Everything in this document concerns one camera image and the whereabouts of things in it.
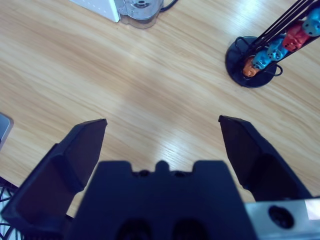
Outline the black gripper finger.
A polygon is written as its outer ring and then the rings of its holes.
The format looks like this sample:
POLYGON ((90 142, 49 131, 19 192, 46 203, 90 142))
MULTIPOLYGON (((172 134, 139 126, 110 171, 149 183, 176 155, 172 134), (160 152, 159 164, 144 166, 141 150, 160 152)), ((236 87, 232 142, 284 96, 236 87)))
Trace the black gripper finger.
POLYGON ((2 218, 18 230, 65 230, 70 204, 99 160, 106 126, 106 119, 75 125, 25 179, 2 218))
POLYGON ((282 156, 249 121, 225 115, 218 121, 237 179, 257 202, 313 197, 282 156))

